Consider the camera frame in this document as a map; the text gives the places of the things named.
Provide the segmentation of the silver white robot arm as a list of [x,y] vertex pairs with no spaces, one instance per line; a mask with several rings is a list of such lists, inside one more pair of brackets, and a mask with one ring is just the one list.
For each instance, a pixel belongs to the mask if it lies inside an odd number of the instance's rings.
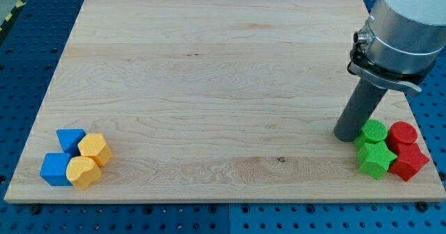
[[353,39],[387,71],[424,72],[445,47],[445,0],[376,0]]

